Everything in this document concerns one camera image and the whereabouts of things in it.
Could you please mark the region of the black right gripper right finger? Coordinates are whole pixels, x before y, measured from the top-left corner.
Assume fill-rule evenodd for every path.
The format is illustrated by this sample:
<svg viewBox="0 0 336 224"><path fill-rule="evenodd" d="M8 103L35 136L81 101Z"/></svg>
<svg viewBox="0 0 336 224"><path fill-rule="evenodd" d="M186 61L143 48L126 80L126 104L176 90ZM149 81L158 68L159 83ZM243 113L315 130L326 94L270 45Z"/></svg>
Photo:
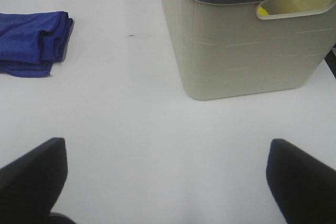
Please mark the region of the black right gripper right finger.
<svg viewBox="0 0 336 224"><path fill-rule="evenodd" d="M335 170L284 139L273 139L266 180L286 223L335 223Z"/></svg>

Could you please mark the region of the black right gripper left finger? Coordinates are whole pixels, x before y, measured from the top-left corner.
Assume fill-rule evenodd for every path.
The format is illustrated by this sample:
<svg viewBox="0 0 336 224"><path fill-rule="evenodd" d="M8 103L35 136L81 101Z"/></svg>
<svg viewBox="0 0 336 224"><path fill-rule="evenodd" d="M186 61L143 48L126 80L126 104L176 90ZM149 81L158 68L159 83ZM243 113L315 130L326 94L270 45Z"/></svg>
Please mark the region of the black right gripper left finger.
<svg viewBox="0 0 336 224"><path fill-rule="evenodd" d="M68 175L64 138L54 137L1 168L1 223L50 223Z"/></svg>

